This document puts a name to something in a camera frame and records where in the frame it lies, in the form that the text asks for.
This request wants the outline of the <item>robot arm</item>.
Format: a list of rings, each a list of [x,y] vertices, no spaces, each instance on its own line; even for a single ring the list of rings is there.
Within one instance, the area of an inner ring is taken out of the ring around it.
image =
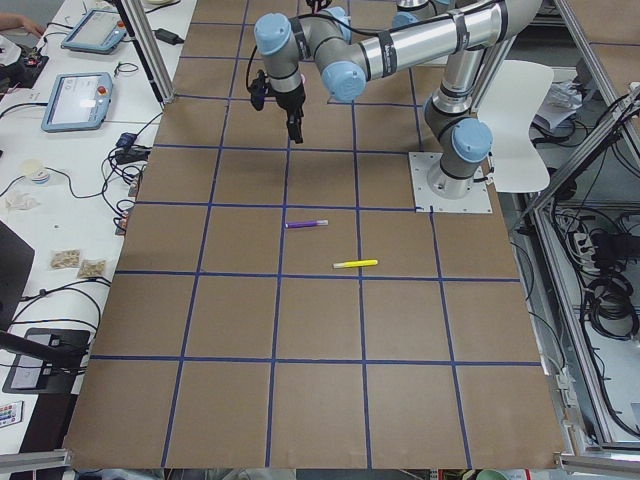
[[[315,63],[331,99],[352,103],[374,80],[444,59],[440,83],[423,107],[441,150],[426,181],[439,198],[464,198],[493,143],[490,128],[472,113],[478,78],[491,67],[487,53],[528,26],[539,2],[454,1],[430,13],[425,1],[399,1],[391,27],[377,31],[354,28],[341,7],[313,7],[296,17],[267,13],[255,23],[254,52],[264,67],[246,81],[253,108],[260,111],[273,98],[285,112],[289,139],[300,144],[306,100],[301,61]]]

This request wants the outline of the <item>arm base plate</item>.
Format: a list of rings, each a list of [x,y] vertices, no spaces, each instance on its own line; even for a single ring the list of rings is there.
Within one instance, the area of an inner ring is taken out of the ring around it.
[[[480,165],[474,176],[456,180],[440,169],[439,152],[410,152],[414,210],[422,213],[491,214],[488,186]]]

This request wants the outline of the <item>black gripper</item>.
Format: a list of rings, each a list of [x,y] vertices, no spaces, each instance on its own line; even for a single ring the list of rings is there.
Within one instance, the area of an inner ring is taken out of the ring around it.
[[[304,142],[302,133],[303,105],[305,102],[304,84],[300,83],[293,90],[287,92],[275,91],[278,106],[287,114],[286,127],[289,139],[295,144]]]

